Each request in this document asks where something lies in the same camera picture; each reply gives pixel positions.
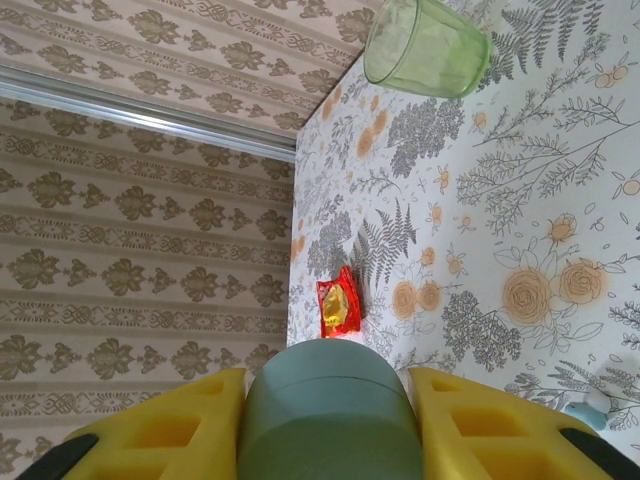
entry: plastic cup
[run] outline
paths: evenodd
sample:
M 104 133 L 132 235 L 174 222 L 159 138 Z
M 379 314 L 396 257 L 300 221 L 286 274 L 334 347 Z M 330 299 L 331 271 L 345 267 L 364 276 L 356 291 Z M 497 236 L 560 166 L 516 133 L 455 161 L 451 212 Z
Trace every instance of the plastic cup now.
M 364 52 L 369 82 L 431 97 L 459 98 L 480 83 L 487 35 L 439 0 L 386 0 Z

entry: red snack packet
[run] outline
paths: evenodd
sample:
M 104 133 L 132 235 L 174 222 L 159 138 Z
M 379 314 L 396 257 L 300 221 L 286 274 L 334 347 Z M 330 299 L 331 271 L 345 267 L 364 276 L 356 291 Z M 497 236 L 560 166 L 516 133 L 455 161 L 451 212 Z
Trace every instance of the red snack packet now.
M 335 280 L 317 282 L 322 338 L 360 331 L 360 300 L 351 268 L 340 269 Z

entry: metal ceiling trim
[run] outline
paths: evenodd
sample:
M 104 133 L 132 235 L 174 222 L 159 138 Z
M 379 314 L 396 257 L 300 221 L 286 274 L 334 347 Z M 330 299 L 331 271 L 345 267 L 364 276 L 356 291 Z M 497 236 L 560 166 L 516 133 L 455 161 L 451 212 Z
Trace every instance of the metal ceiling trim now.
M 0 96 L 295 163 L 295 139 L 0 66 Z

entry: wall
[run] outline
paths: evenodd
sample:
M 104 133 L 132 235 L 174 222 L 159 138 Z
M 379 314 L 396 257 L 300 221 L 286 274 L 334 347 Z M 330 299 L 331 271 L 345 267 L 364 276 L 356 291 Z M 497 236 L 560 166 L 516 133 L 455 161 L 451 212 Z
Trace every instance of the wall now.
M 24 0 L 3 63 L 295 137 L 381 0 Z
M 9 100 L 0 124 L 0 477 L 283 348 L 290 164 Z

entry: floral wallpaper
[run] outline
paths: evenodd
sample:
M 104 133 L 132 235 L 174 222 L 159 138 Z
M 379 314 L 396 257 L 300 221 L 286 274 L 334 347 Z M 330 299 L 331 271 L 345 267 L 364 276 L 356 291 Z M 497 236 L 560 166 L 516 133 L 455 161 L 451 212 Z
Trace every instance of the floral wallpaper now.
M 0 100 L 0 478 L 285 343 L 293 166 Z
M 640 463 L 640 3 L 449 2 L 493 38 L 462 100 L 358 61 L 298 135 L 288 344 L 357 274 L 352 339 L 556 410 L 597 389 Z
M 382 0 L 26 0 L 2 63 L 294 137 L 364 46 Z

